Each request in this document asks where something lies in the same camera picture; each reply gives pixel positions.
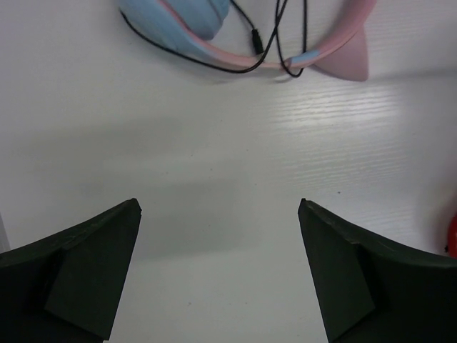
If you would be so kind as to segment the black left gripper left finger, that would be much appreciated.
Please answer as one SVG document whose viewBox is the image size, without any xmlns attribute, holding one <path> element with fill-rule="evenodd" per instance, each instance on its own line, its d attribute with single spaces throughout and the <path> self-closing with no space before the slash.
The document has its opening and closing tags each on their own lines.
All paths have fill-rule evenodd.
<svg viewBox="0 0 457 343">
<path fill-rule="evenodd" d="M 109 340 L 140 222 L 129 199 L 1 253 L 1 341 Z"/>
</svg>

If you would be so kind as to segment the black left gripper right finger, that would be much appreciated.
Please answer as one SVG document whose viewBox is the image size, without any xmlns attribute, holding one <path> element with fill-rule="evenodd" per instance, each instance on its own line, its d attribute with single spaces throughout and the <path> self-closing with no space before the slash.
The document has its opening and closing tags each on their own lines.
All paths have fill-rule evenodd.
<svg viewBox="0 0 457 343">
<path fill-rule="evenodd" d="M 455 259 L 400 244 L 307 199 L 298 217 L 328 341 L 456 340 Z"/>
</svg>

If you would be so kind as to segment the red wireless headphones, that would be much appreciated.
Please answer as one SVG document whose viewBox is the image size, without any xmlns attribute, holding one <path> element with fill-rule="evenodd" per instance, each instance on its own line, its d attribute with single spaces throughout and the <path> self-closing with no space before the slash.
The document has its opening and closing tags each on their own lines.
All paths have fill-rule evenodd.
<svg viewBox="0 0 457 343">
<path fill-rule="evenodd" d="M 457 214 L 454 215 L 447 231 L 447 243 L 445 252 L 454 259 L 457 258 Z"/>
</svg>

